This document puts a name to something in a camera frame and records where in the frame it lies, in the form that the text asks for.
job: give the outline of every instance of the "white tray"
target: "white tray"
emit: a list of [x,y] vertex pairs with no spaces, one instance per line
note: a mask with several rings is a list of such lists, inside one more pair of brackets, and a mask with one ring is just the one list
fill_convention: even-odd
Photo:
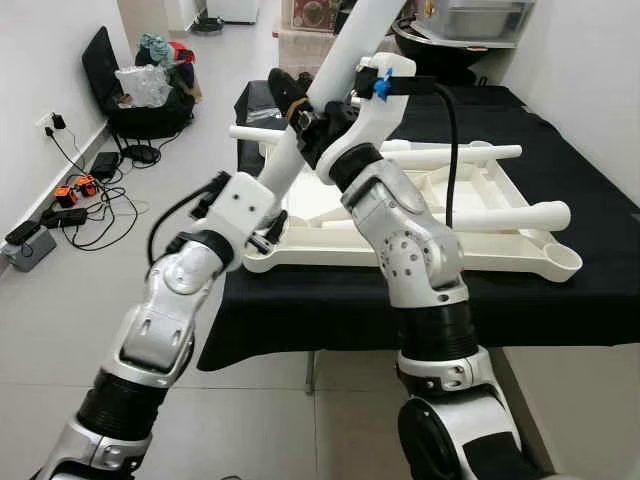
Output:
[[[442,214],[448,167],[407,173],[432,213]],[[482,215],[490,210],[527,206],[496,160],[459,165],[454,226],[458,213],[473,217],[474,212]],[[262,273],[283,264],[377,266],[373,250],[342,208],[337,188],[324,185],[313,172],[300,173],[283,208],[289,212],[289,220],[280,243],[269,255],[249,250],[244,258],[248,270]],[[582,267],[580,256],[547,231],[457,233],[466,270],[531,272],[553,282],[565,282]]]

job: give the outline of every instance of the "plastic bag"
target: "plastic bag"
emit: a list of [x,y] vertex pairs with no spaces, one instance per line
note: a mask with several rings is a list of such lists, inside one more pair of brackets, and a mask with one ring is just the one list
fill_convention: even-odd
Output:
[[116,71],[122,90],[132,97],[135,107],[161,107],[167,101],[171,86],[167,83],[164,68],[145,65]]

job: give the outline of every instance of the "table leg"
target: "table leg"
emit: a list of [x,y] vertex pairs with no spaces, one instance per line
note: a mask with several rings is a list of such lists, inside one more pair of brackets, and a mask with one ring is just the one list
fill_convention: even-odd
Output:
[[316,352],[307,354],[307,378],[304,381],[304,391],[307,395],[313,395],[316,390]]

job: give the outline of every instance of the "black cable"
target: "black cable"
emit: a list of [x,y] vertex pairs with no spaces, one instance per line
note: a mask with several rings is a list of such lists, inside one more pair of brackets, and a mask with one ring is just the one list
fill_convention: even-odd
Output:
[[[141,160],[135,160],[135,159],[131,159],[131,166],[133,168],[135,168],[136,170],[144,170],[146,168],[151,168],[155,165],[157,165],[158,163],[160,163],[160,160],[162,160],[162,147],[164,147],[166,144],[173,142],[176,138],[178,138],[180,136],[180,134],[182,133],[182,130],[180,130],[178,133],[176,133],[173,137],[171,137],[168,140],[165,140],[164,142],[162,142],[160,145],[158,145],[157,150],[158,150],[158,158],[156,158],[155,160],[153,160],[153,157],[151,159],[149,159],[148,161],[141,161]],[[151,147],[151,140],[147,140],[147,143],[149,144],[149,146]],[[136,165],[136,162],[138,163],[142,163],[142,166],[138,166]]]
[[160,226],[166,221],[167,218],[173,215],[177,210],[185,206],[187,203],[195,200],[199,195],[202,195],[203,193],[207,192],[210,188],[211,188],[210,185],[205,185],[204,187],[199,188],[195,192],[187,195],[182,200],[175,203],[162,215],[160,215],[160,218],[156,220],[156,222],[153,224],[153,227],[151,228],[151,232],[149,232],[149,237],[147,238],[147,261],[149,262],[149,266],[153,265],[155,262],[155,257],[153,255],[153,242],[155,240],[156,233],[158,233],[158,229],[160,228]]
[[80,155],[80,158],[78,160],[82,160],[82,168],[87,168],[87,160],[84,158],[84,155],[82,154],[82,152],[78,148],[78,144],[77,144],[77,140],[76,140],[76,134],[71,131],[71,129],[69,128],[69,125],[67,125],[66,128],[67,128],[67,132],[69,132],[71,134],[71,136],[73,137],[73,148],[75,148],[76,152],[78,152],[78,155]]
[[449,179],[447,181],[445,222],[449,228],[453,228],[453,193],[456,185],[456,174],[458,173],[458,120],[456,118],[456,109],[454,105],[455,100],[451,92],[437,83],[434,88],[447,107],[449,123],[451,124],[451,163],[449,165]]
[[28,245],[26,241],[22,242],[20,244],[20,255],[22,255],[24,258],[29,258],[31,255],[33,255],[33,247],[31,245]]
[[58,150],[60,150],[60,153],[62,153],[64,158],[67,160],[67,162],[69,162],[71,165],[76,167],[83,175],[89,175],[87,173],[87,171],[83,167],[80,167],[77,163],[75,163],[73,160],[71,160],[69,155],[67,155],[67,152],[65,152],[64,149],[60,146],[60,144],[58,143],[58,140],[56,139],[56,137],[53,134],[49,138],[51,138],[51,140],[53,140],[53,143],[56,144],[56,147],[58,147]]
[[[51,140],[53,140],[53,142],[55,143],[56,147],[58,147],[58,150],[60,150],[60,153],[62,153],[62,155],[64,156],[64,158],[71,163],[74,167],[76,167],[80,172],[82,172],[84,175],[89,175],[89,173],[84,169],[81,168],[79,165],[77,165],[76,163],[73,162],[73,160],[71,160],[71,158],[69,158],[69,155],[67,155],[67,152],[64,151],[64,149],[60,146],[60,143],[58,143],[58,140],[55,138],[55,136],[53,134],[50,135]],[[111,215],[111,219],[109,221],[109,223],[107,224],[107,226],[105,227],[105,229],[102,231],[102,233],[100,233],[100,235],[98,235],[96,238],[94,238],[93,240],[91,240],[90,242],[86,242],[86,243],[78,243],[76,241],[76,238],[78,236],[78,231],[79,231],[79,226],[76,225],[75,231],[73,233],[73,236],[71,238],[69,238],[69,235],[67,234],[67,231],[64,229],[64,227],[62,228],[62,232],[65,236],[65,238],[67,239],[67,241],[75,248],[77,248],[78,250],[82,250],[85,252],[96,252],[98,250],[102,250],[103,248],[107,248],[117,242],[119,242],[120,240],[122,240],[125,236],[127,236],[129,234],[129,232],[133,229],[134,225],[136,224],[136,222],[138,221],[138,217],[139,217],[139,213],[138,213],[138,209],[136,208],[135,204],[133,203],[133,200],[131,200],[127,194],[126,194],[126,190],[124,189],[124,187],[109,187],[109,184],[104,184],[98,180],[95,180],[97,188],[99,190],[101,190],[100,193],[100,201],[99,202],[95,202],[91,205],[89,205],[89,207],[87,208],[87,210],[94,208],[97,205],[100,205],[100,207],[95,210],[92,211],[91,214],[97,214],[97,213],[102,213],[102,218],[101,219],[92,219],[93,221],[102,221],[105,220],[107,217],[107,213],[109,213]],[[115,196],[110,196],[111,192],[115,192]],[[120,236],[118,236],[118,238],[116,238],[115,240],[112,240],[104,245],[100,245],[98,247],[93,247],[96,243],[98,243],[106,234],[107,232],[111,229],[111,227],[113,227],[113,224],[115,223],[116,220],[116,214],[113,212],[113,207],[111,206],[111,201],[115,200],[117,198],[120,197],[124,197],[129,204],[131,205],[131,208],[133,209],[133,219],[131,221],[131,224],[129,225],[129,227],[125,230],[124,233],[122,233]]]
[[120,167],[116,167],[116,172],[120,174],[119,177],[117,177],[115,180],[113,177],[116,176],[116,174],[114,173],[113,177],[111,177],[108,181],[106,182],[102,182],[103,185],[115,185],[116,183],[119,183],[120,181],[122,181],[122,179],[124,178],[124,173],[122,172],[122,170],[120,170]]

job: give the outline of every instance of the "power adapter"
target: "power adapter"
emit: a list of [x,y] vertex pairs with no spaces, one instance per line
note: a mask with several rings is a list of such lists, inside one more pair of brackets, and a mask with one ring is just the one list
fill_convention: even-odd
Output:
[[53,121],[53,126],[56,130],[64,130],[65,128],[67,128],[67,124],[64,123],[64,118],[62,118],[62,115],[58,113],[52,113],[51,120]]
[[40,225],[47,228],[73,227],[84,225],[87,221],[86,208],[72,208],[70,210],[45,210],[40,217]]

